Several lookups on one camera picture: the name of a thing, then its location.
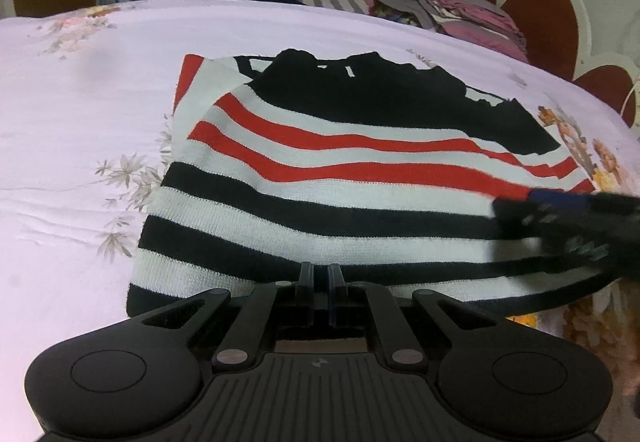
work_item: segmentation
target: striped sweater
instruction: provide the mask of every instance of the striped sweater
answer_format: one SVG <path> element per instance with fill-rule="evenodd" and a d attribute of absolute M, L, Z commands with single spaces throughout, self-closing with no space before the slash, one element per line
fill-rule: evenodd
<path fill-rule="evenodd" d="M 185 95 L 206 101 L 224 87 L 211 62 L 185 60 L 176 113 Z M 323 61 L 286 50 L 222 63 L 248 82 L 214 94 L 174 152 L 140 238 L 130 315 L 211 287 L 242 295 L 256 282 L 294 281 L 303 261 L 340 263 L 347 281 L 399 296 L 428 287 L 504 315 L 610 283 L 541 256 L 537 239 L 495 220 L 497 196 L 593 189 L 517 101 L 376 53 Z"/>

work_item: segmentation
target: bed sheet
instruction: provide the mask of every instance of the bed sheet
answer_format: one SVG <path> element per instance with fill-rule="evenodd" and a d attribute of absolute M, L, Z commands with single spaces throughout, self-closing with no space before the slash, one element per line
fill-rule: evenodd
<path fill-rule="evenodd" d="M 186 54 L 275 56 L 292 47 L 331 59 L 375 50 L 419 68 L 438 64 L 470 86 L 517 98 L 578 156 L 601 140 L 630 186 L 640 173 L 636 139 L 587 92 L 477 45 L 366 15 L 150 0 L 0 20 L 0 43 L 3 441 L 41 433 L 23 392 L 33 358 L 126 318 L 132 257 L 169 160 Z"/>

